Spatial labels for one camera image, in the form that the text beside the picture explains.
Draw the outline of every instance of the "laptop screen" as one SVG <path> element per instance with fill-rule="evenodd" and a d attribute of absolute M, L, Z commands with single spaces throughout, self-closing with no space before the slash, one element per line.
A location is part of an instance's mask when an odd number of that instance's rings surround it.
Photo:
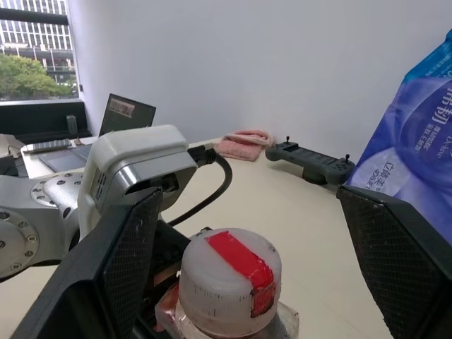
<path fill-rule="evenodd" d="M 149 127 L 155 107 L 110 94 L 99 136 L 113 131 Z"/>

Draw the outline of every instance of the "joystick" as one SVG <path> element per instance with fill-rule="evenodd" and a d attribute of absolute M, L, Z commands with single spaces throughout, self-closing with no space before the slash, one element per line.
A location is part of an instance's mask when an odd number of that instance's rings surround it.
<path fill-rule="evenodd" d="M 350 161 L 350 154 L 345 158 L 336 159 L 320 154 L 306 148 L 299 147 L 297 143 L 286 141 L 267 148 L 266 157 L 270 161 L 286 160 L 303 167 L 303 179 L 312 184 L 341 185 L 352 174 L 355 164 Z"/>

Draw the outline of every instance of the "bolt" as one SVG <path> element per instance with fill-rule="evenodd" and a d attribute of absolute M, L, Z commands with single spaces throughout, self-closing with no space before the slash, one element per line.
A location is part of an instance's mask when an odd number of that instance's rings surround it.
<path fill-rule="evenodd" d="M 5 211 L 1 211 L 1 212 L 0 212 L 0 219 L 6 220 L 6 219 L 8 219 L 9 217 L 10 217 L 10 215 L 9 215 L 8 212 L 5 212 Z"/>

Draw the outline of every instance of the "white table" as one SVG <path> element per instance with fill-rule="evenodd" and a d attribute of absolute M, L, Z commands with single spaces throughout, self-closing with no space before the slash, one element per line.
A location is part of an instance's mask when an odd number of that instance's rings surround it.
<path fill-rule="evenodd" d="M 97 136 L 91 136 L 89 138 L 81 138 L 80 141 L 85 144 L 89 145 L 91 143 L 94 143 L 97 140 Z M 75 147 L 74 140 L 71 140 L 72 146 Z M 32 155 L 28 153 L 24 153 L 24 150 L 27 146 L 24 146 L 20 149 L 20 152 L 22 153 L 23 158 L 23 164 L 25 165 L 25 168 L 27 169 L 28 177 L 30 179 L 40 178 L 40 177 L 46 177 L 48 175 L 54 174 L 54 172 L 48 168 L 44 163 L 39 160 L 39 155 Z"/>
<path fill-rule="evenodd" d="M 334 192 L 301 179 L 299 167 L 263 155 L 230 164 L 231 187 L 177 229 L 190 236 L 206 226 L 242 227 L 269 239 L 282 258 L 281 300 L 300 313 L 300 339 L 392 338 L 359 271 Z M 164 218 L 201 202 L 222 178 L 217 165 L 201 168 Z M 12 333 L 53 271 L 30 268 L 0 285 L 0 338 Z"/>

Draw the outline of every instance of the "laptop keyboard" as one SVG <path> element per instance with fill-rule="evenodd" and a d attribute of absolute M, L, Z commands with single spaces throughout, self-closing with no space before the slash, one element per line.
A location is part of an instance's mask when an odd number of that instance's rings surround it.
<path fill-rule="evenodd" d="M 71 150 L 78 156 L 82 157 L 83 159 L 88 160 L 88 155 L 90 154 L 91 146 L 92 145 L 83 145 L 72 148 Z"/>

